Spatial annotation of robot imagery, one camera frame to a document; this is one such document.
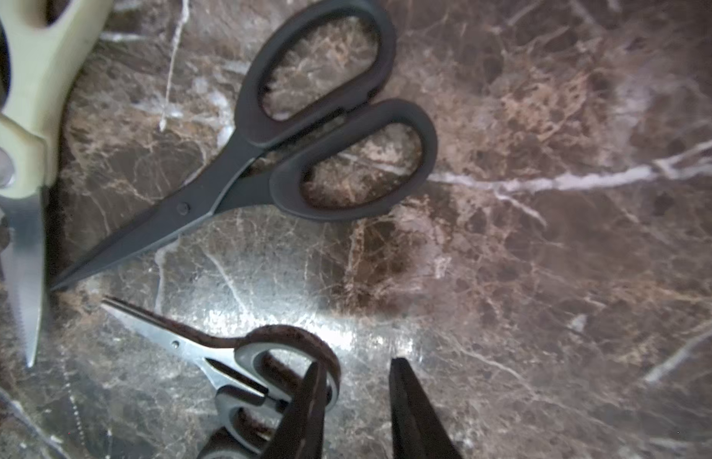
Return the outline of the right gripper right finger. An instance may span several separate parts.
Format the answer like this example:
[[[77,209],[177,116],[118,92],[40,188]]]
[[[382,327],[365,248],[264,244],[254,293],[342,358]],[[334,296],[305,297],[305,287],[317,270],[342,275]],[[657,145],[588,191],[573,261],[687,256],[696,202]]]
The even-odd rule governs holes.
[[[391,360],[388,381],[393,456],[461,458],[407,359]]]

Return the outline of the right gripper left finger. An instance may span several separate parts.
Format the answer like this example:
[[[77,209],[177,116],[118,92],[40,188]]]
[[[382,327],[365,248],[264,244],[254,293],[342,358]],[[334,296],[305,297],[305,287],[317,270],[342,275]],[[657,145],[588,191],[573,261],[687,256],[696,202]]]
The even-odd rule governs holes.
[[[261,459],[323,457],[323,428],[327,405],[327,372],[321,363],[312,363],[274,437]]]

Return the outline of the small grey handled scissors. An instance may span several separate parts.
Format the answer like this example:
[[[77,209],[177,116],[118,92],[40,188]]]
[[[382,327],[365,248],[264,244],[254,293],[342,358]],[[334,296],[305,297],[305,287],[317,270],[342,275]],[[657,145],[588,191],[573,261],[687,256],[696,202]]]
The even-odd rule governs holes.
[[[258,424],[252,415],[280,421],[303,380],[273,355],[275,351],[321,363],[325,408],[332,409],[338,401],[342,378],[338,358],[323,340],[300,327],[265,325],[243,337],[220,338],[114,298],[105,298],[101,308],[126,328],[197,366],[212,384],[222,428],[212,434],[200,458],[256,458],[268,446],[275,430]]]

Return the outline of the all black scissors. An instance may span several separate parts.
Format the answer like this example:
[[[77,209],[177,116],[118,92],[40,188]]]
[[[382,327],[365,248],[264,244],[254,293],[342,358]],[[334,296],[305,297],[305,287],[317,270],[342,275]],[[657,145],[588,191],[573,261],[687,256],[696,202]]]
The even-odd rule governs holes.
[[[286,120],[264,110],[264,89],[289,49],[311,30],[355,16],[376,34],[370,67]],[[246,74],[235,107],[235,132],[215,159],[190,183],[107,236],[55,277],[57,291],[156,250],[220,213],[274,205],[318,222],[350,221],[389,212],[426,182],[436,164],[438,137],[428,114],[403,99],[371,99],[386,85],[396,59],[397,36],[377,1],[320,1],[291,16],[263,45]],[[421,160],[396,189],[365,204],[322,208],[310,204],[300,184],[315,166],[389,124],[412,128]]]

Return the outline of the cream kitchen scissors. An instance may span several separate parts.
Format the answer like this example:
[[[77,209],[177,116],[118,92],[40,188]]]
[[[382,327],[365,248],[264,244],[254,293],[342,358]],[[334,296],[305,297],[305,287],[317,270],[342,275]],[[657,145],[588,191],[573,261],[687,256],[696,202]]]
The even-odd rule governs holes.
[[[46,201],[59,172],[66,100],[113,7],[70,1],[48,22],[44,1],[0,1],[1,269],[28,366],[46,302]]]

